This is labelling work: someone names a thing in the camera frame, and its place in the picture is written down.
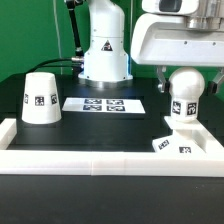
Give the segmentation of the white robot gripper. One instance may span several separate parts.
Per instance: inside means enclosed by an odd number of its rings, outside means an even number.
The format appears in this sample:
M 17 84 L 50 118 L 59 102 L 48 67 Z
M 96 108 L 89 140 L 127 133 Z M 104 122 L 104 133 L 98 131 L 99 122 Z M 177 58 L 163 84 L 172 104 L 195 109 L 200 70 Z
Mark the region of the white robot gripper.
M 224 83 L 224 24 L 218 30 L 191 30 L 181 16 L 145 13 L 135 24 L 131 57 L 141 65 L 156 67 L 158 90 L 167 93 L 170 82 L 165 66 L 223 67 L 210 82 L 215 94 Z

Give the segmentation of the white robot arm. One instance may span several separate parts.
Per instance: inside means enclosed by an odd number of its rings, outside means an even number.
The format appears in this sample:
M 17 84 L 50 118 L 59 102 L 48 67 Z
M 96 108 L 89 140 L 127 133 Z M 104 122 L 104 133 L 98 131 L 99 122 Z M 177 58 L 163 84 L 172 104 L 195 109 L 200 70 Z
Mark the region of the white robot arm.
M 110 0 L 87 0 L 90 48 L 83 78 L 94 82 L 125 79 L 127 60 L 155 65 L 160 87 L 165 66 L 224 67 L 224 0 L 142 0 L 131 52 L 123 49 L 124 13 Z

